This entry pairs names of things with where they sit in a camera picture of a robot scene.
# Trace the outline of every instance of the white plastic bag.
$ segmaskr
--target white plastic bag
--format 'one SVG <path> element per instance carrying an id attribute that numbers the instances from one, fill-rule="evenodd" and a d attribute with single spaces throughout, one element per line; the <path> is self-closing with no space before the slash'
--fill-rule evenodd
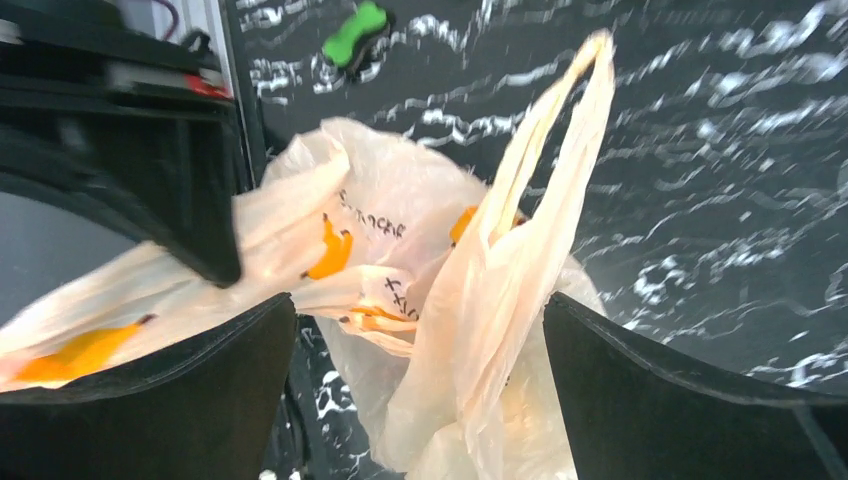
<path id="1" fill-rule="evenodd" d="M 547 193 L 533 219 L 510 230 L 545 137 L 593 60 Z M 372 456 L 407 479 L 576 478 L 541 310 L 559 289 L 602 312 L 568 252 L 613 91 L 611 38 L 598 32 L 507 147 L 494 185 L 430 288 L 409 360 L 318 319 Z"/>
<path id="2" fill-rule="evenodd" d="M 68 381 L 214 328 L 280 292 L 408 356 L 450 232 L 486 187 L 437 152 L 347 119 L 298 136 L 234 201 L 243 278 L 220 290 L 150 243 L 0 329 L 0 391 Z"/>
<path id="3" fill-rule="evenodd" d="M 548 193 L 513 229 L 547 132 L 592 61 Z M 317 317 L 384 465 L 412 480 L 574 478 L 540 312 L 555 289 L 599 308 L 568 251 L 613 88 L 611 39 L 598 32 L 527 114 L 490 191 L 399 135 L 325 121 L 236 198 L 235 286 L 141 245 L 0 329 L 0 390 L 61 386 L 289 291 Z"/>

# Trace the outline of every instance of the black speckled floor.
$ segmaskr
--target black speckled floor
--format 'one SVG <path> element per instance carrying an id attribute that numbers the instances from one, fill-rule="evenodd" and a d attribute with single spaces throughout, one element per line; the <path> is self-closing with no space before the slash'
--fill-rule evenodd
<path id="1" fill-rule="evenodd" d="M 848 2 L 383 3 L 399 19 L 392 48 L 350 86 L 318 54 L 353 3 L 236 2 L 274 147 L 343 115 L 490 179 L 527 106 L 610 28 L 618 91 L 575 243 L 610 318 L 728 370 L 848 393 Z M 368 459 L 314 323 L 301 333 L 293 385 L 326 478 L 392 478 Z M 272 457 L 265 476 L 289 478 Z"/>

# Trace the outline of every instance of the green clip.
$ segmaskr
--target green clip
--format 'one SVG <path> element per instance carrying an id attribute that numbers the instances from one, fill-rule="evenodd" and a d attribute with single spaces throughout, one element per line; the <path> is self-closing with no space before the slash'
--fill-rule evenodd
<path id="1" fill-rule="evenodd" d="M 324 42 L 324 57 L 335 67 L 352 73 L 376 41 L 391 32 L 391 14 L 371 1 L 362 2 L 333 36 Z"/>

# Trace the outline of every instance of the red label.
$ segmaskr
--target red label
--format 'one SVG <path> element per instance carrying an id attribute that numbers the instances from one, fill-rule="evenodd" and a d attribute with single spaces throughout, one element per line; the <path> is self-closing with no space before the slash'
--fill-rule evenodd
<path id="1" fill-rule="evenodd" d="M 188 87 L 198 95 L 213 98 L 226 98 L 228 100 L 233 98 L 233 96 L 230 95 L 230 92 L 226 89 L 213 87 L 197 75 L 186 75 L 186 82 L 188 82 Z"/>

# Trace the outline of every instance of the gray surface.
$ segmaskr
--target gray surface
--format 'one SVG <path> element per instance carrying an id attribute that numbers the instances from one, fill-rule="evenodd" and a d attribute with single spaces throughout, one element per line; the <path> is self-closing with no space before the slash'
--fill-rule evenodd
<path id="1" fill-rule="evenodd" d="M 134 242 L 74 214 L 0 192 L 0 324 Z"/>
<path id="2" fill-rule="evenodd" d="M 124 18 L 130 27 L 150 36 L 156 36 L 153 8 L 158 5 L 150 0 L 118 0 L 118 6 L 124 12 Z"/>

